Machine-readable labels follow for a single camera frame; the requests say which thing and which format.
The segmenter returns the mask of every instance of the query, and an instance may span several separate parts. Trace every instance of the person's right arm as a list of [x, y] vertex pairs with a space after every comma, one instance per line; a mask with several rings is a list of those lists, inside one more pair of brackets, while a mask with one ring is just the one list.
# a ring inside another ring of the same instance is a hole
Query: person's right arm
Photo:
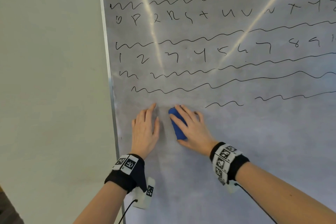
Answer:
[[[178, 142], [209, 157], [218, 142], [206, 128], [202, 113], [192, 112], [184, 105], [175, 108], [187, 123], [186, 126], [176, 116], [170, 115], [187, 137], [187, 140]], [[335, 212], [251, 162], [240, 167], [236, 181], [279, 224], [336, 223]]]

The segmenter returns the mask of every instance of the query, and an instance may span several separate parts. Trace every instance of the person's left arm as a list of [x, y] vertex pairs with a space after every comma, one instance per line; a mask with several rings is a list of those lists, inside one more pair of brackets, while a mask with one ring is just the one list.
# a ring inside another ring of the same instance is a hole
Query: person's left arm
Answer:
[[[160, 123], [156, 117], [154, 128], [152, 112], [156, 104], [142, 110], [136, 119], [132, 120], [132, 149], [130, 153], [137, 154], [143, 160], [154, 149], [158, 139]], [[121, 204], [127, 194], [119, 185], [108, 181], [77, 217], [73, 224], [114, 223]]]

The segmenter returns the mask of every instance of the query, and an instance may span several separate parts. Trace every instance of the hand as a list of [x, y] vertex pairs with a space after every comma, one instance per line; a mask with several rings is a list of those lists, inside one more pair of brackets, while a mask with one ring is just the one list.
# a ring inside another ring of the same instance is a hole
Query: hand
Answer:
[[213, 147], [218, 142], [212, 137], [204, 124], [203, 114], [200, 112], [192, 112], [184, 105], [175, 105], [175, 108], [187, 123], [186, 126], [182, 120], [175, 115], [169, 115], [188, 138], [187, 140], [178, 140], [179, 144], [205, 156], [210, 156]]
[[132, 149], [131, 153], [139, 155], [145, 159], [154, 149], [160, 132], [159, 117], [154, 122], [154, 130], [152, 126], [152, 112], [156, 103], [152, 104], [148, 109], [138, 113], [136, 119], [132, 120]]

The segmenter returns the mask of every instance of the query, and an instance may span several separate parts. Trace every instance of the wristband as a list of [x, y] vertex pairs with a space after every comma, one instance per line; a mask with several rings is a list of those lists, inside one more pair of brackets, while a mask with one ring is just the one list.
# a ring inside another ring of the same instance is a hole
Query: wristband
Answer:
[[241, 151], [223, 142], [212, 149], [210, 160], [213, 171], [223, 185], [229, 184], [230, 180], [236, 180], [239, 168], [249, 161]]
[[112, 167], [112, 171], [104, 183], [108, 181], [119, 185], [126, 190], [127, 193], [138, 186], [145, 192], [147, 185], [144, 160], [136, 154], [122, 155]]

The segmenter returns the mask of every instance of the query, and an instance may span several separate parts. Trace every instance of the metal whiteboard edge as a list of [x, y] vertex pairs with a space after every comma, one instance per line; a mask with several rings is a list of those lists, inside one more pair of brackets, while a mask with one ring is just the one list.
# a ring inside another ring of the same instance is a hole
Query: metal whiteboard edge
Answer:
[[[101, 9], [101, 18], [103, 20], [103, 32], [104, 32], [104, 44], [105, 44], [105, 55], [107, 63], [107, 76], [108, 76], [108, 87], [110, 89], [110, 100], [111, 100], [111, 110], [112, 110], [112, 120], [113, 120], [113, 130], [114, 130], [114, 142], [115, 142], [115, 153], [117, 159], [119, 158], [119, 146], [118, 146], [118, 133], [117, 133], [117, 123], [116, 123], [116, 112], [114, 109], [114, 97], [113, 97], [113, 85], [111, 77], [111, 67], [110, 67], [110, 55], [109, 55], [109, 46], [107, 43], [107, 29], [106, 29], [106, 20], [105, 20], [105, 9], [104, 9], [104, 0], [100, 0], [100, 9]], [[122, 214], [125, 213], [124, 202], [121, 205]], [[123, 218], [123, 224], [126, 224], [126, 218]]]

